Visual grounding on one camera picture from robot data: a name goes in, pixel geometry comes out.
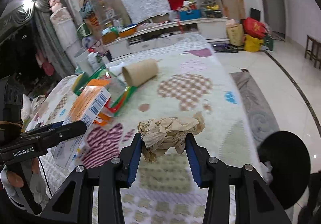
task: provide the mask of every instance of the black cable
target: black cable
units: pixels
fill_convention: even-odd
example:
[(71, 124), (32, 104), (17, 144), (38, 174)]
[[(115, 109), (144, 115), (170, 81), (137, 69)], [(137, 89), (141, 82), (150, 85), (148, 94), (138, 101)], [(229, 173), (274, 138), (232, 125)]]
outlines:
[(41, 164), (42, 171), (43, 171), (43, 174), (44, 174), (44, 176), (45, 176), (45, 179), (46, 179), (46, 182), (47, 182), (47, 186), (48, 186), (48, 189), (49, 189), (50, 195), (51, 195), (51, 197), (52, 197), (52, 193), (51, 193), (51, 190), (50, 190), (50, 187), (49, 187), (48, 181), (47, 181), (47, 176), (46, 176), (46, 174), (45, 174), (45, 169), (43, 168), (42, 162), (41, 162), (41, 160), (40, 160), (40, 158), (39, 158), (39, 157), (38, 157), (38, 160), (39, 160), (39, 162), (40, 162), (40, 164)]

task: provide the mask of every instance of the light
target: light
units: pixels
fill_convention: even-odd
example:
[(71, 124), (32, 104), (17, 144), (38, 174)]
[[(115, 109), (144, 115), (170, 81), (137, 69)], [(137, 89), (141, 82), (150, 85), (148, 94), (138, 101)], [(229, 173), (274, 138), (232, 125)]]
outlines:
[(23, 7), (28, 9), (33, 7), (33, 1), (32, 0), (24, 0), (23, 2)]

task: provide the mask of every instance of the wooden stool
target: wooden stool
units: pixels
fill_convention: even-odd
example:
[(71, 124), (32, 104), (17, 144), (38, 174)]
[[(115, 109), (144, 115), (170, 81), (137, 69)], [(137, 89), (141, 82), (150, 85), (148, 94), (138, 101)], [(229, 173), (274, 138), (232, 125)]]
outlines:
[[(312, 42), (311, 50), (308, 49), (309, 41)], [(307, 57), (307, 55), (310, 56), (310, 60), (314, 60), (314, 67), (316, 67), (317, 62), (319, 61), (319, 69), (321, 68), (321, 53), (319, 55), (319, 48), (321, 46), (321, 43), (314, 38), (308, 36), (307, 38), (307, 47), (305, 49), (304, 58)]]

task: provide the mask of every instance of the crumpled brown paper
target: crumpled brown paper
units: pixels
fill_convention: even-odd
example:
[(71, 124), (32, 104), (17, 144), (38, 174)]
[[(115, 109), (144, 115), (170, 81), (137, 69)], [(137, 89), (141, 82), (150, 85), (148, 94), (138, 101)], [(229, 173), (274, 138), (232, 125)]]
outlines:
[(185, 137), (188, 133), (199, 134), (205, 128), (201, 112), (188, 117), (167, 117), (139, 122), (137, 130), (142, 134), (146, 147), (142, 153), (147, 162), (157, 161), (170, 147), (175, 147), (178, 154), (185, 150)]

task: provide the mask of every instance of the pink stuffed toy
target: pink stuffed toy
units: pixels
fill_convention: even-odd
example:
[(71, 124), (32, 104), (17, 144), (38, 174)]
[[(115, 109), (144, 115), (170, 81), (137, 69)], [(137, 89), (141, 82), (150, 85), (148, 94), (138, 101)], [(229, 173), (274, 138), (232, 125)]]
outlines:
[(54, 13), (58, 9), (62, 8), (62, 4), (60, 3), (60, 0), (49, 0), (49, 5), (51, 6), (50, 10)]

